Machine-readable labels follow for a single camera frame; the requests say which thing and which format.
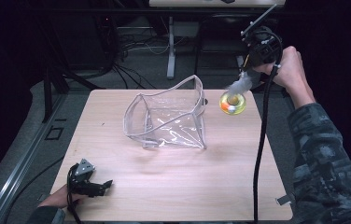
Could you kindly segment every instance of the camouflage sleeve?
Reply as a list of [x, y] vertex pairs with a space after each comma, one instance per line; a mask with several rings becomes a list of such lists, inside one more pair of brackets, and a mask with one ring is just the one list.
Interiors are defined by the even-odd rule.
[[288, 117], [297, 159], [295, 214], [304, 223], [351, 223], [351, 160], [343, 138], [319, 104]]
[[57, 207], [41, 206], [30, 215], [26, 224], [61, 224], [64, 221], [65, 212]]

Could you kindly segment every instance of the black clamp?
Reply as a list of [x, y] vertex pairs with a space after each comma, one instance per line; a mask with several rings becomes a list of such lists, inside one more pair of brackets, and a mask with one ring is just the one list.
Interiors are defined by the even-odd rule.
[[112, 180], [104, 184], [94, 184], [89, 181], [95, 167], [85, 159], [82, 159], [80, 164], [75, 164], [71, 167], [68, 176], [68, 185], [71, 193], [88, 195], [93, 198], [95, 196], [104, 196], [105, 190], [109, 189]]
[[241, 32], [241, 37], [249, 46], [248, 55], [242, 68], [243, 71], [264, 63], [273, 63], [277, 58], [282, 47], [282, 40], [269, 27], [260, 25], [276, 6], [277, 4], [271, 6]]

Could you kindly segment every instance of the clear plastic bag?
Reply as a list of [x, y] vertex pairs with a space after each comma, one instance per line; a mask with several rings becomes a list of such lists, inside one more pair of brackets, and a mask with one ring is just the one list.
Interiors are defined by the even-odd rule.
[[[180, 89], [193, 81], [192, 90]], [[137, 94], [125, 112], [123, 131], [143, 147], [206, 148], [204, 108], [202, 81], [191, 76], [166, 91]]]

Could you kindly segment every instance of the black wire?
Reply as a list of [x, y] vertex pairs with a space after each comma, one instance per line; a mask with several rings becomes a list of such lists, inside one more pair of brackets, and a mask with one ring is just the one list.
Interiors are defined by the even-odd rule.
[[117, 64], [116, 64], [116, 63], [114, 63], [114, 69], [115, 69], [115, 71], [120, 75], [120, 77], [121, 77], [122, 80], [123, 80], [123, 83], [125, 84], [126, 90], [128, 90], [128, 89], [129, 89], [129, 86], [127, 85], [127, 81], [126, 81], [126, 79], [123, 77], [122, 73], [118, 70], [118, 67], [117, 67]]
[[268, 107], [269, 107], [269, 92], [270, 92], [270, 88], [272, 86], [272, 82], [274, 80], [274, 77], [277, 75], [278, 65], [280, 64], [281, 59], [283, 57], [283, 47], [282, 47], [282, 43], [281, 43], [280, 38], [272, 32], [261, 31], [261, 32], [256, 32], [255, 34], [271, 35], [279, 43], [279, 52], [278, 52], [279, 55], [275, 61], [274, 67], [271, 71], [271, 74], [269, 75], [269, 79], [265, 84], [265, 89], [263, 92], [263, 112], [262, 112], [262, 123], [260, 126], [260, 145], [258, 147], [257, 160], [255, 163], [255, 169], [254, 169], [254, 179], [253, 179], [254, 223], [258, 223], [258, 177], [260, 174], [260, 160], [262, 158], [262, 151], [263, 151], [263, 145], [264, 145], [264, 141], [265, 141], [267, 121], [268, 121], [267, 119], [268, 119]]
[[89, 74], [89, 75], [78, 75], [79, 77], [83, 77], [85, 79], [90, 79], [94, 77], [102, 77], [103, 75], [107, 74], [109, 71], [111, 71], [110, 67], [105, 67], [103, 69], [100, 69], [97, 73], [94, 74]]
[[151, 86], [153, 89], [157, 89], [154, 85], [152, 85], [145, 77], [141, 76], [137, 71], [131, 69], [131, 68], [127, 68], [127, 67], [124, 67], [124, 66], [121, 66], [119, 65], [119, 67], [123, 68], [124, 70], [127, 70], [127, 71], [130, 71], [132, 73], [135, 73], [136, 75], [138, 75], [140, 77], [140, 79], [144, 79], [146, 81], [146, 83]]
[[13, 199], [12, 203], [10, 204], [5, 219], [4, 219], [4, 223], [7, 224], [7, 219], [9, 218], [9, 214], [10, 211], [12, 210], [13, 205], [15, 204], [15, 202], [19, 199], [19, 197], [21, 196], [21, 194], [37, 179], [39, 178], [42, 174], [44, 174], [49, 168], [51, 168], [52, 166], [54, 166], [57, 162], [62, 161], [64, 159], [64, 156], [60, 157], [57, 161], [55, 161], [54, 163], [52, 163], [51, 165], [47, 166], [47, 168], [45, 168], [44, 170], [42, 170], [41, 172], [39, 172], [33, 179], [31, 179], [22, 189], [21, 191], [16, 195], [16, 197]]
[[119, 65], [117, 65], [117, 68], [122, 71], [124, 74], [126, 74], [129, 78], [132, 79], [132, 81], [137, 84], [137, 87], [141, 87], [143, 89], [145, 89], [144, 86], [141, 85], [141, 83], [139, 83], [138, 81], [136, 81], [128, 72], [126, 72], [123, 68], [121, 68]]
[[76, 170], [78, 167], [78, 164], [73, 165], [70, 170], [68, 171], [68, 175], [67, 175], [67, 203], [68, 203], [68, 211], [71, 212], [71, 214], [73, 214], [74, 219], [76, 220], [77, 224], [81, 224], [82, 221], [79, 218], [79, 215], [77, 214], [76, 208], [74, 206], [74, 202], [73, 202], [73, 195], [72, 195], [72, 184], [71, 184], [71, 175], [74, 172], [74, 170]]

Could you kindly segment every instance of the human hand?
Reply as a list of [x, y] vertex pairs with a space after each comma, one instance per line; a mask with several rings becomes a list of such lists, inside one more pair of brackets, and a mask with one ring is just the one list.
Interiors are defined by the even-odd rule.
[[[38, 205], [40, 206], [54, 206], [58, 208], [65, 208], [68, 205], [67, 201], [67, 185], [63, 185], [56, 192], [51, 194], [47, 199]], [[87, 198], [88, 195], [72, 194], [73, 201], [78, 201], [81, 203], [82, 199]]]
[[[295, 108], [314, 103], [316, 100], [306, 80], [301, 54], [294, 47], [288, 47], [283, 50], [280, 64], [274, 82], [286, 88]], [[273, 66], [273, 63], [266, 63], [255, 67], [254, 70], [269, 75]]]

